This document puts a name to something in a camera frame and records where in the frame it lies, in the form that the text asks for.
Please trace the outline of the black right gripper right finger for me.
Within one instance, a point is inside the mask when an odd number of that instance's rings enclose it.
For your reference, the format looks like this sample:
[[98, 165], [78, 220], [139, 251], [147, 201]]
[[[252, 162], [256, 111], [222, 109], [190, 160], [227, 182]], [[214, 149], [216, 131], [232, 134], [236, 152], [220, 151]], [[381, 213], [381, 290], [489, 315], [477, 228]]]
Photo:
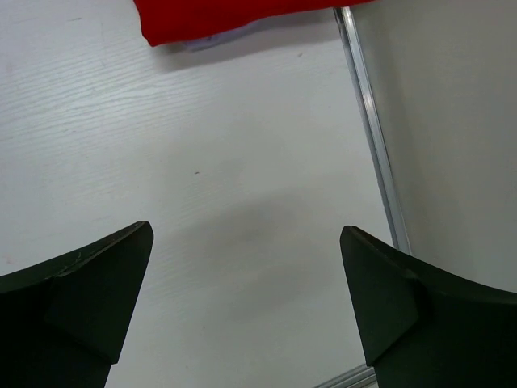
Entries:
[[380, 387], [514, 387], [516, 295], [407, 255], [355, 226], [340, 247]]

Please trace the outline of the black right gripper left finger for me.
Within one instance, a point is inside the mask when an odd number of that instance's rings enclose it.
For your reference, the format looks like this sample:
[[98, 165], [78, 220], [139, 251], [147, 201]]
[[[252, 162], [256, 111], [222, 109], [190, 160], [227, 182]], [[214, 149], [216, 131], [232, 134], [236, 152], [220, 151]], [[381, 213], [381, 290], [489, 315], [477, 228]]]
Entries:
[[1, 385], [103, 387], [153, 246], [139, 221], [1, 278]]

